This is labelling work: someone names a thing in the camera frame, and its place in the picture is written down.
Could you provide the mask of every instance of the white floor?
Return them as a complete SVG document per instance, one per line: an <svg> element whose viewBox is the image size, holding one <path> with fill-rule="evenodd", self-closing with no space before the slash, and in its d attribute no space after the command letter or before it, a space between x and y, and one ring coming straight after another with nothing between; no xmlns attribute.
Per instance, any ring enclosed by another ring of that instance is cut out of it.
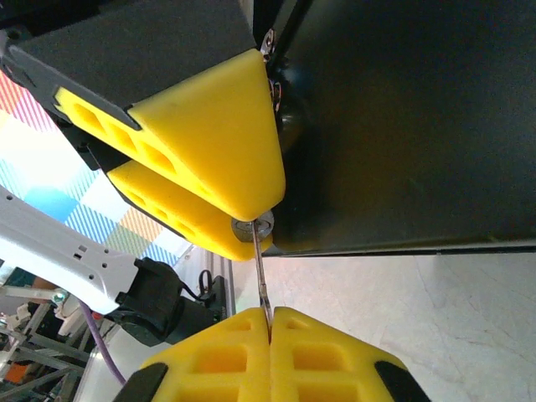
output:
<svg viewBox="0 0 536 402"><path fill-rule="evenodd" d="M434 401L536 401L536 255L265 259L289 306L401 358ZM258 306L234 264L237 309Z"/></svg>

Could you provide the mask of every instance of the thin metal wire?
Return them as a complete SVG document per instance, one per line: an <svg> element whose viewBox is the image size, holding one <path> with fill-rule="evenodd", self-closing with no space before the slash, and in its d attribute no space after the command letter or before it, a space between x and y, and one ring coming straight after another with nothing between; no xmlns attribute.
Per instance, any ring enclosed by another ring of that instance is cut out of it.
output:
<svg viewBox="0 0 536 402"><path fill-rule="evenodd" d="M262 254L260 252L259 224L256 220L253 221L251 228L253 232L253 246L255 247L255 263L257 265L257 282L259 284L260 306L263 307L265 310L268 327L271 327L273 313L271 310L270 300L268 299L268 291L266 288L265 279L265 268L262 265Z"/></svg>

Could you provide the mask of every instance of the yellow foam gripper pad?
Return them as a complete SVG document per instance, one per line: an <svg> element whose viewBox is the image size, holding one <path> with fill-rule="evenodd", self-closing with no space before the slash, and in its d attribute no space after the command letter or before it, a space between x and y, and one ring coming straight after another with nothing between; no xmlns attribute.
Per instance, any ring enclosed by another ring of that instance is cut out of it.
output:
<svg viewBox="0 0 536 402"><path fill-rule="evenodd" d="M251 308L152 357L169 367L153 402L393 402L374 368L393 355L277 307Z"/></svg>
<svg viewBox="0 0 536 402"><path fill-rule="evenodd" d="M130 161L116 167L108 178L137 207L195 245L230 260L255 256L252 243L236 238L229 215L140 163ZM267 250L270 245L271 236L262 241L261 248Z"/></svg>
<svg viewBox="0 0 536 402"><path fill-rule="evenodd" d="M283 198L276 121L256 49L133 105L139 131L65 88L55 97L75 125L238 220L256 219Z"/></svg>

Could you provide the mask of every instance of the checkerboard pattern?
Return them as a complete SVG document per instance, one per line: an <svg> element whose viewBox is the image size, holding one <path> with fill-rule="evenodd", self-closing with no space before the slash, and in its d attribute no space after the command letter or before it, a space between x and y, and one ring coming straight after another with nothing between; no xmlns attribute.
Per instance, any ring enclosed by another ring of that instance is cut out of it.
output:
<svg viewBox="0 0 536 402"><path fill-rule="evenodd" d="M189 243L126 204L41 106L0 75L0 185L90 239L175 265Z"/></svg>

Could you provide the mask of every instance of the black panel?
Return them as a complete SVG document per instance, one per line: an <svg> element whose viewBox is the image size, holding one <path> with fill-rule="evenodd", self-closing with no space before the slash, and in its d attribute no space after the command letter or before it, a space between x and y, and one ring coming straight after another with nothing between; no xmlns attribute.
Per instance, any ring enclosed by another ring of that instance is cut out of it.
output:
<svg viewBox="0 0 536 402"><path fill-rule="evenodd" d="M289 1L274 254L536 245L534 2Z"/></svg>
<svg viewBox="0 0 536 402"><path fill-rule="evenodd" d="M151 402L167 371L168 366L164 363L154 363L136 371L114 398L114 402Z"/></svg>
<svg viewBox="0 0 536 402"><path fill-rule="evenodd" d="M236 0L129 4L11 48L54 111L59 86L133 128L124 112L177 83L255 47Z"/></svg>
<svg viewBox="0 0 536 402"><path fill-rule="evenodd" d="M409 371L389 362L377 362L374 367L394 402L430 402Z"/></svg>

